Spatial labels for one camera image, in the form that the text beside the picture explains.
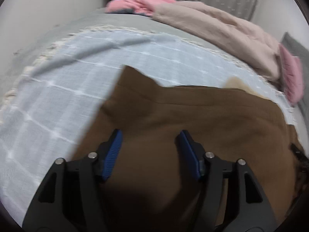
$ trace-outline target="pink pillow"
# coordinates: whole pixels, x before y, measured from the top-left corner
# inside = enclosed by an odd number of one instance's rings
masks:
[[[282,44],[279,44],[279,50],[282,64],[284,93],[289,102],[295,105],[304,95],[302,63],[297,56],[292,56]]]

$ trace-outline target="black object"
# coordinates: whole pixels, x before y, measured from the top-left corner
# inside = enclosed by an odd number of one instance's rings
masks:
[[[122,142],[114,130],[107,142],[83,159],[55,160],[35,193],[23,222],[25,232],[105,232],[107,214],[103,211],[98,183],[108,179],[105,171],[117,158]]]
[[[233,163],[205,153],[186,130],[177,136],[176,144],[202,184],[188,231],[273,232],[277,228],[269,201],[245,160]],[[229,179],[226,212],[222,225],[215,227],[224,178]]]

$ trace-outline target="pink blanket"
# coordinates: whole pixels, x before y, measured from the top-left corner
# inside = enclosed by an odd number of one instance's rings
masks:
[[[152,16],[154,7],[161,3],[173,3],[176,0],[112,0],[106,5],[106,12],[120,9],[133,9],[135,13]]]

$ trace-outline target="beige blanket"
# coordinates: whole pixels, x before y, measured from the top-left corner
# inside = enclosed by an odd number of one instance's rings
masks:
[[[201,2],[163,3],[153,20],[203,38],[243,60],[269,81],[280,76],[276,39],[259,26]]]

